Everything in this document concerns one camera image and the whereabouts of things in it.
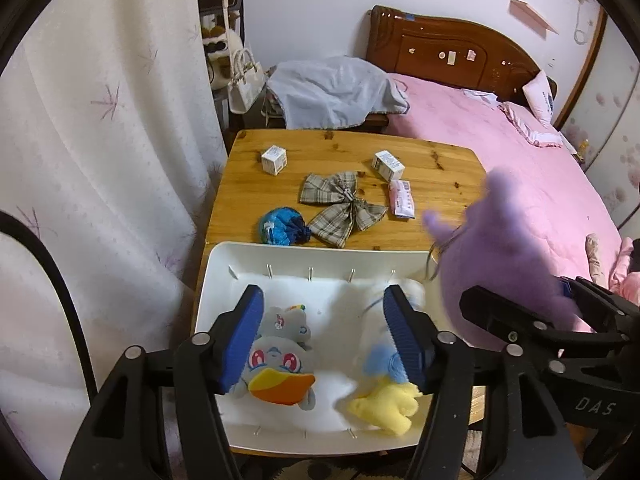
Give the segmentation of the grey rainbow plush toy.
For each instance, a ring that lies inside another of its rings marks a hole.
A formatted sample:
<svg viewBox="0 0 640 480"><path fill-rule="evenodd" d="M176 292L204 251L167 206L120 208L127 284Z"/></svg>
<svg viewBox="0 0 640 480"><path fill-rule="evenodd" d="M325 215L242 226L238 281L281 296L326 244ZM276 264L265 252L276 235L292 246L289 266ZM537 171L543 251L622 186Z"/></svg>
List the grey rainbow plush toy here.
<svg viewBox="0 0 640 480"><path fill-rule="evenodd" d="M269 308L230 396L242 398L250 394L265 403L313 410L316 375L310 336L303 304Z"/></svg>

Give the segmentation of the white pillow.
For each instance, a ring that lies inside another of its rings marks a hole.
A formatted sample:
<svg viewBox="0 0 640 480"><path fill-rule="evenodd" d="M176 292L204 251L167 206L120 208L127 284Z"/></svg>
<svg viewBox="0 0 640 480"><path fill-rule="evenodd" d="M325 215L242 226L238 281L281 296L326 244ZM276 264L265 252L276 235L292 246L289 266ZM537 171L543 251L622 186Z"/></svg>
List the white pillow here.
<svg viewBox="0 0 640 480"><path fill-rule="evenodd" d="M541 70L528 84L524 84L522 90L529 109L538 122L550 126L553 118L553 96L546 72Z"/></svg>

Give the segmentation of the small white cube box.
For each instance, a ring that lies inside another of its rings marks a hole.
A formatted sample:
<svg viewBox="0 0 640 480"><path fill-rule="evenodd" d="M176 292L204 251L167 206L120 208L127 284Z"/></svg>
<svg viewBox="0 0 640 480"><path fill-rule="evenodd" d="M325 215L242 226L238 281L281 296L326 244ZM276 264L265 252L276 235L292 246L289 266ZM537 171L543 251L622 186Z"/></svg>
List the small white cube box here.
<svg viewBox="0 0 640 480"><path fill-rule="evenodd" d="M285 148L277 145L271 145L268 150L262 153L260 158L262 161L262 170L272 176L277 176L288 164L288 154Z"/></svg>

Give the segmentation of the white curtain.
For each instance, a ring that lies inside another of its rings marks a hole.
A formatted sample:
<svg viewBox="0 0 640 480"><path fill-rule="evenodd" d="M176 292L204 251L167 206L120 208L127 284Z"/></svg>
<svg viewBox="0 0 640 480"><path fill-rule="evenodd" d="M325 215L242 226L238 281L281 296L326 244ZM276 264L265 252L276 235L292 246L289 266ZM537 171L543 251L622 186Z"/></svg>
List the white curtain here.
<svg viewBox="0 0 640 480"><path fill-rule="evenodd" d="M51 253L96 378L190 325L227 160L196 0L52 0L1 77L1 208Z"/></svg>

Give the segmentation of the yellow plush toy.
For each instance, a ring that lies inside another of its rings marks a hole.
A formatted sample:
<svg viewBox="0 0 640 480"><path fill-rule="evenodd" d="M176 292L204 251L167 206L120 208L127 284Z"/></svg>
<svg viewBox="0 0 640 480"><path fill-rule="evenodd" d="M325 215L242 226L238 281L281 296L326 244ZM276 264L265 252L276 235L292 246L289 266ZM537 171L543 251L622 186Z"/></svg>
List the yellow plush toy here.
<svg viewBox="0 0 640 480"><path fill-rule="evenodd" d="M401 437L412 426L411 417L419 411L422 392L411 382L381 378L365 396L352 399L347 411L386 434Z"/></svg>

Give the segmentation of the pink bed quilt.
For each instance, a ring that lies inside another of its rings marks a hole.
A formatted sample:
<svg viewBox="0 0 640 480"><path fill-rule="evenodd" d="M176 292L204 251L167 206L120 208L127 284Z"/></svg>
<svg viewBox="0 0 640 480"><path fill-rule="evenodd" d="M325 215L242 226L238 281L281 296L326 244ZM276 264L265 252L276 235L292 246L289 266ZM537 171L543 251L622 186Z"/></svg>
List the pink bed quilt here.
<svg viewBox="0 0 640 480"><path fill-rule="evenodd" d="M631 239L620 236L602 198L564 144L529 144L504 114L510 108L531 124L534 116L527 108L406 75L392 78L410 108L390 118L389 133L468 148L486 171L506 170L518 181L515 199L523 209L525 229L552 271L589 278L585 240L594 234L604 286L638 304L639 274L628 270Z"/></svg>

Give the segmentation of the dark wooden nightstand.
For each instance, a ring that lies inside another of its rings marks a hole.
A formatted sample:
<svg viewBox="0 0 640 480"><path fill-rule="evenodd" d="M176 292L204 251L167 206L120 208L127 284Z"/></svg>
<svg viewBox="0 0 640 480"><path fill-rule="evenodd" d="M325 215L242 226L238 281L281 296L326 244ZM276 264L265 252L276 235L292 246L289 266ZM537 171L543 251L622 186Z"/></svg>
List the dark wooden nightstand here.
<svg viewBox="0 0 640 480"><path fill-rule="evenodd" d="M344 114L322 110L313 105L309 110L294 110L285 114L278 100L268 93L259 98L250 111L243 116L245 128L257 129L303 129L303 130L345 130L355 132L383 133L390 124L387 114L367 114L360 124Z"/></svg>

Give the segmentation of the purple plush toy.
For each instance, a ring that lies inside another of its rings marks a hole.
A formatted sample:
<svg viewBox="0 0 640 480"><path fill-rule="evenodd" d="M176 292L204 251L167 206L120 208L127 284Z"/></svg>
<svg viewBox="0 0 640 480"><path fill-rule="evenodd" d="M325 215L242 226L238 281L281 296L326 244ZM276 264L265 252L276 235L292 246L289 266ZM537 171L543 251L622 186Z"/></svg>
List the purple plush toy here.
<svg viewBox="0 0 640 480"><path fill-rule="evenodd" d="M517 190L514 177L494 169L486 174L484 197L468 207L460 228L440 220L435 211L424 212L423 224L438 248L442 303L462 339L469 324L462 318L459 301L462 292L476 285L541 315L558 330L579 326L578 307L564 295L529 232ZM466 343L487 350L504 347Z"/></svg>

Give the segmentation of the dark storage shelf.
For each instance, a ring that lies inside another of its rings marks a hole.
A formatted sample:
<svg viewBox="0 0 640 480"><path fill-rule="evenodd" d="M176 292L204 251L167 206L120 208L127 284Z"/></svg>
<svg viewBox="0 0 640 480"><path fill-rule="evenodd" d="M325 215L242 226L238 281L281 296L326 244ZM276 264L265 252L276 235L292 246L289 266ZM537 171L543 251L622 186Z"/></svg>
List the dark storage shelf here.
<svg viewBox="0 0 640 480"><path fill-rule="evenodd" d="M242 116L230 112L228 82L231 78L230 54L245 39L244 0L228 0L228 22L224 21L222 0L198 0L201 36L218 122L227 150L244 127Z"/></svg>

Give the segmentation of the white plush blue scarf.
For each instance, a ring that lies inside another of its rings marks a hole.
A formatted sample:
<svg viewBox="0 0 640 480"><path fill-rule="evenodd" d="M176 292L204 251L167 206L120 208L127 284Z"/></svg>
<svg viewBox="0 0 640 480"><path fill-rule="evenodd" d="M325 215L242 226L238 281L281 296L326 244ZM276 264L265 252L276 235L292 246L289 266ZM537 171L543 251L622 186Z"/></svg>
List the white plush blue scarf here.
<svg viewBox="0 0 640 480"><path fill-rule="evenodd" d="M360 314L363 374L388 377L393 382L422 380L433 352L420 346L410 327L413 313L413 304L401 284L373 289Z"/></svg>

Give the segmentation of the white handbag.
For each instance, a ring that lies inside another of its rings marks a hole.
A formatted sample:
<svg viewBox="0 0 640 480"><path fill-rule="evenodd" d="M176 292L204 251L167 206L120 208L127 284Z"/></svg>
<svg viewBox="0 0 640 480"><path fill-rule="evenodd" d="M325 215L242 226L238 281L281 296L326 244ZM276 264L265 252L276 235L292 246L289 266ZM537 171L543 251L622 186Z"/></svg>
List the white handbag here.
<svg viewBox="0 0 640 480"><path fill-rule="evenodd" d="M228 83L229 107L233 114L246 114L265 87L267 77L262 64L254 59L250 49L242 48L231 58L231 79Z"/></svg>

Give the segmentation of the grey cloth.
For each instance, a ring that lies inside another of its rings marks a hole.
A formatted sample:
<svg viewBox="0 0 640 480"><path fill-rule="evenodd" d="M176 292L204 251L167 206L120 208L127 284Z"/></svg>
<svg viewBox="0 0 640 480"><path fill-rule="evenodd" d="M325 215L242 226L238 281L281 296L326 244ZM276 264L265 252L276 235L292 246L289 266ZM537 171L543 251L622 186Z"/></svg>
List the grey cloth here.
<svg viewBox="0 0 640 480"><path fill-rule="evenodd" d="M309 110L340 113L357 124L367 114L405 114L410 103L390 74L362 58L334 56L324 60L278 64L266 88L285 114Z"/></svg>

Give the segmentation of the pink wall shelf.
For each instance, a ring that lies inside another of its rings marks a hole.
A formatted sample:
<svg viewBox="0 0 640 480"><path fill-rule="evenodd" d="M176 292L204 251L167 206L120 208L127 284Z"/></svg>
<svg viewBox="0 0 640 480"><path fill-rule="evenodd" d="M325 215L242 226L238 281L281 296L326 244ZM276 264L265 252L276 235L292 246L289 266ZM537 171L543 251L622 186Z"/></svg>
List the pink wall shelf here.
<svg viewBox="0 0 640 480"><path fill-rule="evenodd" d="M518 9L518 12L526 15L529 21L535 23L538 27L543 28L547 32L553 32L555 35L559 33L556 28L528 2L524 0L510 0L510 7Z"/></svg>

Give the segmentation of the white plastic tray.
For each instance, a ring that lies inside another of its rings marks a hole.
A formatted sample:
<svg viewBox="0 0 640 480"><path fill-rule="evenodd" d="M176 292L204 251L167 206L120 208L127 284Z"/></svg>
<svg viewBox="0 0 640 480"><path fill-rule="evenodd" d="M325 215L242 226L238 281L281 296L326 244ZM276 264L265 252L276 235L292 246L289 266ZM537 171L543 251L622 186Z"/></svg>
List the white plastic tray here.
<svg viewBox="0 0 640 480"><path fill-rule="evenodd" d="M427 396L401 437L367 426L349 415L346 405L367 391L362 362L385 325L382 295L387 286L401 285L413 307L441 330L449 328L439 284L426 274L430 263L427 252L217 245L207 260L194 330L209 330L218 315L235 307L246 286L257 285L267 308L305 306L317 377L311 411L260 402L249 394L218 398L231 447L331 456L416 445L431 403Z"/></svg>

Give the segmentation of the white rectangular box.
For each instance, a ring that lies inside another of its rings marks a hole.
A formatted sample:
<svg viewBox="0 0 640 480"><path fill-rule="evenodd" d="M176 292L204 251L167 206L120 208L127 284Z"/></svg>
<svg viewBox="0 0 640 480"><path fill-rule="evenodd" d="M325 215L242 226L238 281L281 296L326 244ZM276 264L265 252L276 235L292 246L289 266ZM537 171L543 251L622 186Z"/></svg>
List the white rectangular box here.
<svg viewBox="0 0 640 480"><path fill-rule="evenodd" d="M400 180L405 165L389 151L379 151L372 158L372 169L386 182Z"/></svg>

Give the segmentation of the plaid fabric bow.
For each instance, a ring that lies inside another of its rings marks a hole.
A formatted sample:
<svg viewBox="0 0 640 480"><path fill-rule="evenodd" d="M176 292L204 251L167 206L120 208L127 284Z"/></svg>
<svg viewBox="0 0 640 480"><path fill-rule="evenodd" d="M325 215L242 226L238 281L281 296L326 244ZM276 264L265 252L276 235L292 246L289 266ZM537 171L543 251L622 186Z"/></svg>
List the plaid fabric bow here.
<svg viewBox="0 0 640 480"><path fill-rule="evenodd" d="M358 196L358 190L356 172L338 172L329 177L308 174L298 201L322 206L308 222L311 234L324 244L344 248L352 232L367 231L381 221L387 207L367 202Z"/></svg>

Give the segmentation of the brown wooden headboard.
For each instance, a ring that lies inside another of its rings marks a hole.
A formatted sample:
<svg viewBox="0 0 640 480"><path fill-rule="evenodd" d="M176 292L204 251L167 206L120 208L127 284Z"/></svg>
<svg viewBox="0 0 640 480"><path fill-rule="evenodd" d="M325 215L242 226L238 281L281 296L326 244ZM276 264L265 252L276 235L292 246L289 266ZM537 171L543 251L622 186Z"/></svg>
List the brown wooden headboard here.
<svg viewBox="0 0 640 480"><path fill-rule="evenodd" d="M432 18L374 6L366 60L387 73L452 88L495 93L501 101L527 104L523 87L540 68L501 32L457 18Z"/></svg>

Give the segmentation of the pink white packet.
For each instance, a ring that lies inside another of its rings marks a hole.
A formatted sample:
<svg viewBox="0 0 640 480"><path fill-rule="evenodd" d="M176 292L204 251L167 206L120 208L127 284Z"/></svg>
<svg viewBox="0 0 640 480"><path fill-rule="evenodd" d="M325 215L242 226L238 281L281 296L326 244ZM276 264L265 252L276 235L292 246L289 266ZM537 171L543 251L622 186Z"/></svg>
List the pink white packet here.
<svg viewBox="0 0 640 480"><path fill-rule="evenodd" d="M411 192L409 181L391 180L388 184L390 191L390 210L396 218L416 218L416 206Z"/></svg>

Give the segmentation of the white wardrobe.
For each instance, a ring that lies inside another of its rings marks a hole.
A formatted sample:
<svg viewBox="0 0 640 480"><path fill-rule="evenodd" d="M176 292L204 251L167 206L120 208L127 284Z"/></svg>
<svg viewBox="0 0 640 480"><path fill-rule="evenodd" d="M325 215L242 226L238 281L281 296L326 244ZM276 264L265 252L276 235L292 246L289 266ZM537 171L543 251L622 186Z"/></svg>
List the white wardrobe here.
<svg viewBox="0 0 640 480"><path fill-rule="evenodd" d="M556 121L614 226L639 214L639 57L605 10L576 16Z"/></svg>

